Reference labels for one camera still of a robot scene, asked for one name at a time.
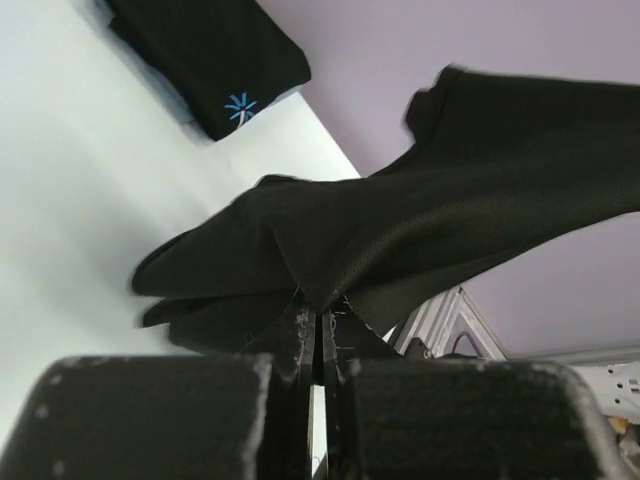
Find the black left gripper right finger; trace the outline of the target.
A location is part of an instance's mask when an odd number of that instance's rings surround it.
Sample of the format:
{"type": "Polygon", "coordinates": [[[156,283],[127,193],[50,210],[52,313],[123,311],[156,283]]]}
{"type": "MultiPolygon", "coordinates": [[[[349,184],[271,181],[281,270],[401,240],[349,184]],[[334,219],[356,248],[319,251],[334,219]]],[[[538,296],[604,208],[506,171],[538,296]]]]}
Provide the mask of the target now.
{"type": "Polygon", "coordinates": [[[624,479],[586,383],[553,363],[400,356],[322,317],[330,479],[624,479]]]}

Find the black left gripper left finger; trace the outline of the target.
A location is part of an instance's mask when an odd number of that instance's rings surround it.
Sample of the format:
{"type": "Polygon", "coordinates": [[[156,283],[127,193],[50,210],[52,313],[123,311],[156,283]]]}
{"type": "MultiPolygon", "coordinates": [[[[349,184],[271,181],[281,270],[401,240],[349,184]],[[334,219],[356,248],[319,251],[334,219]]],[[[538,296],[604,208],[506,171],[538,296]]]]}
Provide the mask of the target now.
{"type": "Polygon", "coordinates": [[[315,317],[239,354],[67,357],[13,429],[17,479],[307,479],[315,317]]]}

